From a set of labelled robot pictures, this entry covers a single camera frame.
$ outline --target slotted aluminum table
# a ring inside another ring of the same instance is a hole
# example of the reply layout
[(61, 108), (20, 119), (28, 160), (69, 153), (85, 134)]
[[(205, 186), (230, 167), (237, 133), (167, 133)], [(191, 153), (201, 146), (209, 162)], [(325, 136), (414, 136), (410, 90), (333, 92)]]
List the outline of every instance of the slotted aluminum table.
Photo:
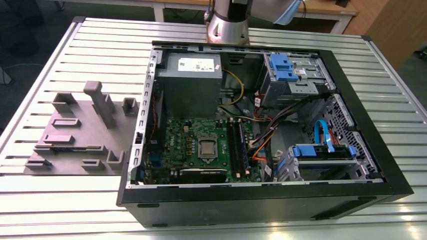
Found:
[(426, 239), (427, 119), (377, 46), (359, 36), (251, 29), (258, 46), (331, 50), (415, 194), (338, 220), (146, 230), (117, 207), (121, 176), (23, 175), (27, 157), (55, 111), (58, 92), (78, 100), (86, 81), (114, 101), (139, 97), (153, 40), (206, 42), (206, 26), (81, 18), (66, 32), (0, 137), (0, 236), (61, 239)]

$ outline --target yellow wire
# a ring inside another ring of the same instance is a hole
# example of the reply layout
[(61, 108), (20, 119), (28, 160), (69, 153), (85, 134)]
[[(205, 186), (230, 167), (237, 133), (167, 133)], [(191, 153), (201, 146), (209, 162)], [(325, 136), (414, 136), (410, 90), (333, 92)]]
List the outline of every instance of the yellow wire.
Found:
[(226, 104), (221, 104), (219, 106), (221, 107), (225, 107), (225, 106), (230, 106), (230, 105), (234, 105), (237, 102), (241, 101), (241, 99), (243, 98), (243, 93), (246, 91), (246, 86), (241, 80), (241, 78), (229, 70), (223, 69), (223, 71), (226, 71), (227, 73), (230, 73), (231, 76), (234, 76), (234, 78), (239, 81), (239, 84), (241, 84), (241, 96), (237, 100), (234, 100), (231, 103), (226, 103)]

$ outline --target cpu socket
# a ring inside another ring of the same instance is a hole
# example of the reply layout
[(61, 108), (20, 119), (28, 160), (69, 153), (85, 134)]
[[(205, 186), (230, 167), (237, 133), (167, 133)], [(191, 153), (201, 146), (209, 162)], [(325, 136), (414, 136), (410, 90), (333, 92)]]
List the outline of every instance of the cpu socket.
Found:
[(219, 157), (218, 137), (201, 136), (198, 143), (198, 157), (207, 163), (213, 162)]

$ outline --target white sticker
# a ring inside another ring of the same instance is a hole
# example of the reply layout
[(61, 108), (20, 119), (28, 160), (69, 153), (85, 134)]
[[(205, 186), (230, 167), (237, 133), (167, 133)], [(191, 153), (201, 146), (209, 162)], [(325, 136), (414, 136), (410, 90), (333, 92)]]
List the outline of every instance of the white sticker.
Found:
[(178, 60), (178, 71), (215, 72), (214, 59), (210, 59), (210, 58), (181, 58)]
[(266, 173), (269, 174), (269, 176), (271, 177), (271, 176), (273, 176), (273, 169), (270, 168), (269, 165), (266, 165), (265, 171), (266, 171)]
[(303, 75), (306, 75), (306, 70), (305, 70), (305, 68), (295, 69), (295, 73), (297, 73), (297, 74), (303, 74)]
[(255, 107), (262, 106), (262, 99), (259, 97), (255, 98)]

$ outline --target wooden desk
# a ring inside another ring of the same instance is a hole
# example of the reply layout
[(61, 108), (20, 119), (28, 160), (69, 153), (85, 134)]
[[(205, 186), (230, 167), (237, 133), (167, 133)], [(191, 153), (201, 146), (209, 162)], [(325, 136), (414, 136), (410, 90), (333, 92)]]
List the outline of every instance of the wooden desk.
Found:
[[(151, 0), (154, 2), (154, 13), (157, 22), (165, 22), (163, 9), (194, 9), (206, 10), (210, 0)], [(341, 7), (335, 4), (335, 0), (306, 0), (306, 18), (335, 20), (335, 26), (331, 34), (342, 34), (354, 16), (358, 15), (358, 10), (351, 3), (347, 7)], [(297, 18), (302, 18), (305, 14), (305, 4), (301, 4)]]
[[(335, 20), (337, 23), (331, 30), (331, 34), (342, 34), (358, 10), (351, 3), (347, 7), (335, 5), (334, 0), (305, 0), (307, 6), (306, 18)], [(210, 0), (63, 0), (63, 2), (78, 2), (90, 4), (127, 5), (139, 7), (151, 7), (154, 9), (154, 17), (157, 22), (165, 22), (163, 9), (191, 9), (206, 11)], [(301, 4), (297, 18), (303, 17), (305, 5)]]

